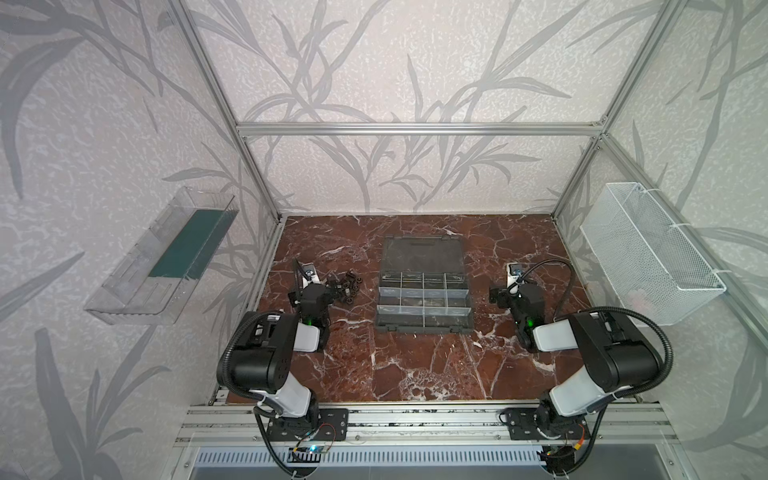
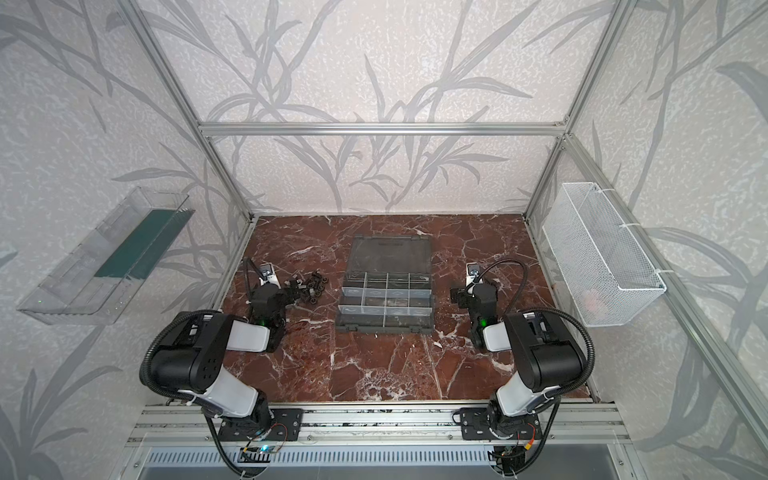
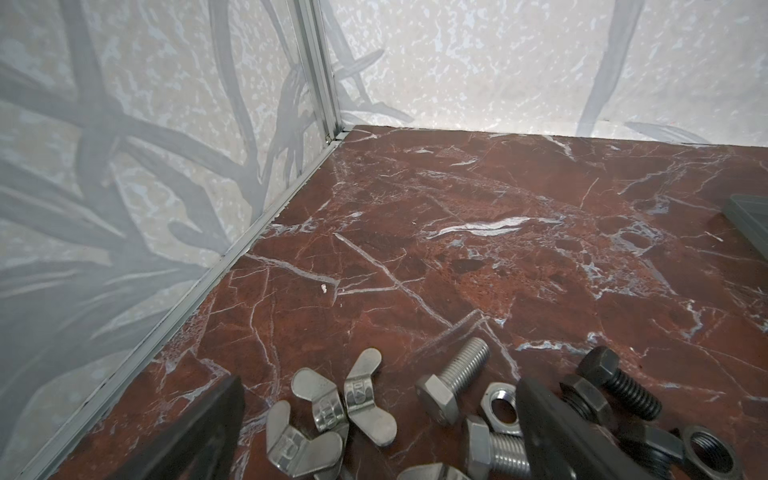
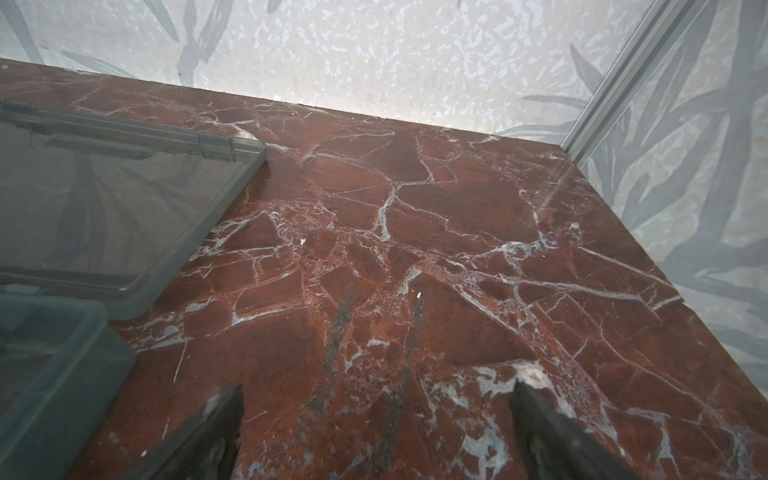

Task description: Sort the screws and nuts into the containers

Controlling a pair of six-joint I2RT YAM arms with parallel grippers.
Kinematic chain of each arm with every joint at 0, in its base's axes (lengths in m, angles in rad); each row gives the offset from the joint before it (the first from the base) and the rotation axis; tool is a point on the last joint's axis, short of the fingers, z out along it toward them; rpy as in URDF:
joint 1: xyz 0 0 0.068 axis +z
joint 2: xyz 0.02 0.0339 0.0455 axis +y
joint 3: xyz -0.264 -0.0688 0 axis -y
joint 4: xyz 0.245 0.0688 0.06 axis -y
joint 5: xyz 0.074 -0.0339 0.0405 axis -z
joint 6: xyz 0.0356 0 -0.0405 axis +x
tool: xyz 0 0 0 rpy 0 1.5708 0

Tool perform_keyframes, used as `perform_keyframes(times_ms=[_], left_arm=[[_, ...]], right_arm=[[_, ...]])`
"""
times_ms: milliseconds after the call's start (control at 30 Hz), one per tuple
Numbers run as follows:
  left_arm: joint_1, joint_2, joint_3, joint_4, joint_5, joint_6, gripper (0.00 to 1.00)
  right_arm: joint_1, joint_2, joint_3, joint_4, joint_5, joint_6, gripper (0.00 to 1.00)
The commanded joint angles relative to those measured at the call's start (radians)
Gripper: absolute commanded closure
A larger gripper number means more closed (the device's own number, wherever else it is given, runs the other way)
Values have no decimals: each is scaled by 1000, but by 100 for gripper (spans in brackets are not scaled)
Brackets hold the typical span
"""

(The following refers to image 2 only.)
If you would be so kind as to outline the grey plastic compartment organizer box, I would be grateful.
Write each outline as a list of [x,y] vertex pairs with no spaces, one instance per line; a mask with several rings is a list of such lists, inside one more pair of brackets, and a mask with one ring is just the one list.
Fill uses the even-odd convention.
[[429,236],[355,237],[341,286],[338,330],[429,335],[435,306]]

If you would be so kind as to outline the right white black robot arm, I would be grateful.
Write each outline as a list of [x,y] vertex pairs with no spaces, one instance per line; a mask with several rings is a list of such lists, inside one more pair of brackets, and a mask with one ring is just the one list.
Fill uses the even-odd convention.
[[515,372],[479,409],[463,409],[466,439],[508,439],[519,433],[538,437],[538,414],[575,391],[591,376],[594,342],[572,315],[549,307],[499,314],[498,289],[477,283],[450,291],[451,302],[468,312],[470,338],[481,351],[512,354]]

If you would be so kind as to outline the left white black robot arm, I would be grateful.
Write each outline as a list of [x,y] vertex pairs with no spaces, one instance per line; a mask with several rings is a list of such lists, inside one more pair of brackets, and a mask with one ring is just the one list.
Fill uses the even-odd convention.
[[197,405],[208,424],[218,418],[249,437],[274,424],[266,394],[224,366],[228,352],[270,353],[286,328],[286,309],[296,302],[292,288],[265,283],[248,296],[248,315],[220,310],[182,311],[150,343],[139,369],[140,382],[171,400]]

